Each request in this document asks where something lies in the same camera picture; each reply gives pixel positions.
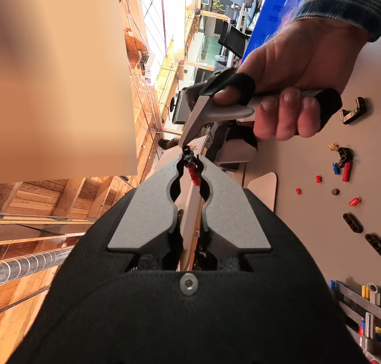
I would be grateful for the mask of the white book stand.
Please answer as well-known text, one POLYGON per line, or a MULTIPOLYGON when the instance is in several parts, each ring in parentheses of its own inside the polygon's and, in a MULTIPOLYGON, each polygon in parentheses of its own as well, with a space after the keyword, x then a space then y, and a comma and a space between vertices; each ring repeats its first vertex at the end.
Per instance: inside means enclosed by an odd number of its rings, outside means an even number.
MULTIPOLYGON (((272 212, 275 209, 275 198, 277 192, 277 176, 274 172, 267 173, 259 178, 251 180, 247 185, 249 189, 260 201, 262 201, 272 212)), ((195 261, 195 251, 197 249, 200 236, 201 214, 197 219, 197 224, 193 231, 193 236, 187 249, 180 257, 177 271, 192 270, 195 261)))

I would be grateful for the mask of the black lego liftarm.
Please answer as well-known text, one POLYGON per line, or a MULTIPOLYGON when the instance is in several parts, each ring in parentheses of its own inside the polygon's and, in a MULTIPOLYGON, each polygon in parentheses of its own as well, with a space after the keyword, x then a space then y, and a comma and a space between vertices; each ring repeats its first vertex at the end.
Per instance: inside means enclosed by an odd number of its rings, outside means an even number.
POLYGON ((364 227, 362 226, 362 224, 360 223, 360 221, 357 219, 357 217, 354 214, 344 213, 343 219, 354 233, 357 233, 357 234, 363 233, 364 227))
POLYGON ((374 250, 381 255, 381 238, 375 233, 365 234, 366 241, 374 248, 374 250))

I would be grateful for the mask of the long lego chassis assembly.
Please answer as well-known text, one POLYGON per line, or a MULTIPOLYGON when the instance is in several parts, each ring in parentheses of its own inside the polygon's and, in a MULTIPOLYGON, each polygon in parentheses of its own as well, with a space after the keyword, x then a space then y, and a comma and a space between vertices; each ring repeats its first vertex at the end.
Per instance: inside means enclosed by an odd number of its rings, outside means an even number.
POLYGON ((381 363, 381 286, 363 285, 358 292, 341 281, 328 283, 345 324, 370 363, 381 363))

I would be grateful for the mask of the black lego connector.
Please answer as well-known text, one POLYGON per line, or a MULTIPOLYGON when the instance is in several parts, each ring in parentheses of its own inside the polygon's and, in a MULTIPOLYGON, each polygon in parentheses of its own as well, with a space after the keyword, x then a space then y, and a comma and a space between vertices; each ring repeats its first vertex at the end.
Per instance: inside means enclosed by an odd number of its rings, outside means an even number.
POLYGON ((337 152, 340 155, 340 159, 337 163, 339 168, 344 168, 346 163, 351 163, 354 159, 354 152, 348 147, 339 147, 337 152))

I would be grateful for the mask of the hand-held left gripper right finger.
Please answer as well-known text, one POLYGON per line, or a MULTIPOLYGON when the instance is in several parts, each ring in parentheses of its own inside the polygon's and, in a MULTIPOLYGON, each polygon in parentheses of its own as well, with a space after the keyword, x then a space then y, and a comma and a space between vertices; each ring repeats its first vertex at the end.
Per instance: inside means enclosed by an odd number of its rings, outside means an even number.
POLYGON ((205 156, 198 156, 204 200, 201 246, 217 261, 271 251, 271 245, 241 186, 205 156))

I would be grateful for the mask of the person's right hand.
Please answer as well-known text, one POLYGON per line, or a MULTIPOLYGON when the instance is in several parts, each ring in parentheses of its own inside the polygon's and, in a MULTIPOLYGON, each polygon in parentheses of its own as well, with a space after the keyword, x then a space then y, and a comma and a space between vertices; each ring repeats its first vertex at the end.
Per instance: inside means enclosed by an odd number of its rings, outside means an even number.
POLYGON ((296 133, 314 136, 320 129, 320 107, 301 91, 335 89, 342 93, 356 59, 370 41, 363 28, 334 19, 293 21, 269 42, 255 49, 239 73, 255 82, 255 93, 279 92, 262 98, 253 133, 259 141, 286 141, 296 133))

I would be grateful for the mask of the black lego bracket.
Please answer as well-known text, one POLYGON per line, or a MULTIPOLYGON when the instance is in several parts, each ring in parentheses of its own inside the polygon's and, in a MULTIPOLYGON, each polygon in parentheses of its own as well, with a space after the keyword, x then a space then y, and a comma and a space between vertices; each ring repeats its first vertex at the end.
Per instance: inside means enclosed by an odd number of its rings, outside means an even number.
POLYGON ((339 111, 341 122, 344 125, 349 125, 353 123, 355 120, 359 119, 361 116, 367 113, 367 107, 364 98, 357 97, 356 100, 356 108, 352 111, 348 111, 345 109, 341 109, 339 111))

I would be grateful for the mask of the black office chair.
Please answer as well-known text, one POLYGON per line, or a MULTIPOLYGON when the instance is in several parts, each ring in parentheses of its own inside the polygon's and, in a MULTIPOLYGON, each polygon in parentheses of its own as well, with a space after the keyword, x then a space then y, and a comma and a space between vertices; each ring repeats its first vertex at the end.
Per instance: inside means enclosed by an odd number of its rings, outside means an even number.
POLYGON ((245 49, 250 40, 250 35, 240 32, 231 23, 223 21, 222 30, 218 43, 226 47, 239 59, 243 58, 245 49))

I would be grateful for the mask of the small lego gear subassembly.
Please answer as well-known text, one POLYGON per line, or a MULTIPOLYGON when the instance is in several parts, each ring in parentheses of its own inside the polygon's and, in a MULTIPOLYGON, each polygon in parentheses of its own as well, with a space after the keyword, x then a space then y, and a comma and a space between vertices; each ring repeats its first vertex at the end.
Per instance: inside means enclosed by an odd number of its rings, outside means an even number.
POLYGON ((188 170, 193 185, 199 187, 201 185, 201 177, 198 170, 199 159, 188 145, 182 147, 182 152, 184 167, 188 170))

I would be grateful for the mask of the person's right forearm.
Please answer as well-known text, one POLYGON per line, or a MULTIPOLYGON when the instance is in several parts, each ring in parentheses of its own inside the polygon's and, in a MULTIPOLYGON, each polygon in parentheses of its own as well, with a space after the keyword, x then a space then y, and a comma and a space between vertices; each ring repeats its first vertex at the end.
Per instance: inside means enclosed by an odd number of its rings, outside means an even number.
POLYGON ((381 0, 302 0, 292 20, 333 19, 364 29, 374 42, 381 35, 381 0))

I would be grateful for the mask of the silver ceiling duct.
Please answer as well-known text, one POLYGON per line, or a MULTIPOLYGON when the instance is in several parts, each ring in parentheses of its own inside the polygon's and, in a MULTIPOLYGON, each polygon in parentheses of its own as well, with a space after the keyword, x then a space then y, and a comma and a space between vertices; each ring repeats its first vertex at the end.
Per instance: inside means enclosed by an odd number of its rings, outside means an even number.
POLYGON ((7 284, 26 276, 60 266, 74 246, 26 254, 0 261, 0 284, 7 284))

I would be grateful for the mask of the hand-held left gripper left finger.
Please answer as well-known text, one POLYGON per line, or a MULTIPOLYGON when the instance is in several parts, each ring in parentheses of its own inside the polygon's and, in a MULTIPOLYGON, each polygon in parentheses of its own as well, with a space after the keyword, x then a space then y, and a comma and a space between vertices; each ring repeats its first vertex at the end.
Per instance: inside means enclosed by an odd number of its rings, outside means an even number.
POLYGON ((138 186, 107 248, 179 262, 183 238, 176 199, 181 193, 183 157, 178 155, 138 186))

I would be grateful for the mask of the blue plastic bin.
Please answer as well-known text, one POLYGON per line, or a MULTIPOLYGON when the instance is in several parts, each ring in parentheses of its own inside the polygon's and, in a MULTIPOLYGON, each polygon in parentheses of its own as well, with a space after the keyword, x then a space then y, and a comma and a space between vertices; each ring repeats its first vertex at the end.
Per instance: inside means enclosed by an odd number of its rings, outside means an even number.
POLYGON ((246 47, 243 63, 255 49, 273 38, 286 27, 296 13, 302 0, 264 0, 246 47))

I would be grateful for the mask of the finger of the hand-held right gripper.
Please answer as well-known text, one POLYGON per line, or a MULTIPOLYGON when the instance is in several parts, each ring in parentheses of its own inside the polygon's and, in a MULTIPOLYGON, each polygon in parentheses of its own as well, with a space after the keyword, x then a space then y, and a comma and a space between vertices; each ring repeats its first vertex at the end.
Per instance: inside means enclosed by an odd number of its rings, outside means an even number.
POLYGON ((195 139, 200 130, 211 121, 209 120, 209 111, 213 107, 213 100, 210 96, 200 96, 196 102, 188 121, 185 124, 178 146, 185 147, 189 142, 195 139))

